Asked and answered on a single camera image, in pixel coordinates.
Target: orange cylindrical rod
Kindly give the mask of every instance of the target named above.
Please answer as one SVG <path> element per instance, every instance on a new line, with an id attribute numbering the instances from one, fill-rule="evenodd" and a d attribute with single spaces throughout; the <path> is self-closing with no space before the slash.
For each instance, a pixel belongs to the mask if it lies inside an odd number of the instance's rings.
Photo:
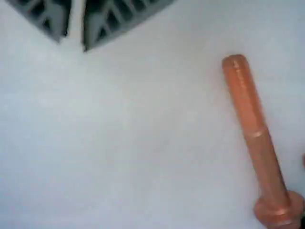
<path id="1" fill-rule="evenodd" d="M 223 60 L 223 70 L 262 196 L 270 208 L 286 208 L 290 204 L 287 190 L 264 121 L 249 64 L 242 55 L 233 55 Z"/>
<path id="2" fill-rule="evenodd" d="M 254 213 L 268 229 L 299 229 L 304 199 L 285 187 L 248 61 L 229 56 L 223 71 L 262 190 Z"/>

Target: gray ribbed plastic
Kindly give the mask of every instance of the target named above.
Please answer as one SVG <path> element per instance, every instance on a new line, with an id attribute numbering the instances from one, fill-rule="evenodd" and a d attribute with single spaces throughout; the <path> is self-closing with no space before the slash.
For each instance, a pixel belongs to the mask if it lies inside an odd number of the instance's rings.
<path id="1" fill-rule="evenodd" d="M 87 0 L 83 45 L 87 51 L 113 40 L 174 0 Z"/>
<path id="2" fill-rule="evenodd" d="M 49 37 L 60 41 L 67 34 L 71 0 L 7 0 Z"/>

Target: gray plastic part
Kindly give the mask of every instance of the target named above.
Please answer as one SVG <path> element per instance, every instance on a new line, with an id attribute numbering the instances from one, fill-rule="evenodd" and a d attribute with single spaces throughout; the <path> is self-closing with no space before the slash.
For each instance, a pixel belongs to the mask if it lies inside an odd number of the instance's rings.
<path id="1" fill-rule="evenodd" d="M 87 51 L 113 40 L 175 0 L 100 0 L 97 10 L 84 12 L 83 45 Z"/>
<path id="2" fill-rule="evenodd" d="M 53 0 L 6 0 L 46 35 L 59 42 L 65 29 L 65 9 Z"/>

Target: gray grid structure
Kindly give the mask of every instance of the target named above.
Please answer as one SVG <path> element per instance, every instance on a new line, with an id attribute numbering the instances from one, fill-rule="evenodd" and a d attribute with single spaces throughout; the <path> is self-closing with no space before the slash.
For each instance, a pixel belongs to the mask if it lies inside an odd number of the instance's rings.
<path id="1" fill-rule="evenodd" d="M 71 0 L 6 1 L 55 41 L 67 35 Z"/>
<path id="2" fill-rule="evenodd" d="M 87 0 L 83 45 L 87 51 L 118 37 L 174 0 Z"/>

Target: white surface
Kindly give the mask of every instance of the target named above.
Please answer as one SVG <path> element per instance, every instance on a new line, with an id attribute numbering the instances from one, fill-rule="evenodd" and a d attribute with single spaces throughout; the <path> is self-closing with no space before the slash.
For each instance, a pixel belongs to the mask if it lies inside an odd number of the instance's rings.
<path id="1" fill-rule="evenodd" d="M 244 53 L 305 195 L 302 0 L 179 0 L 83 54 L 0 2 L 0 228 L 261 229 L 221 60 Z"/>

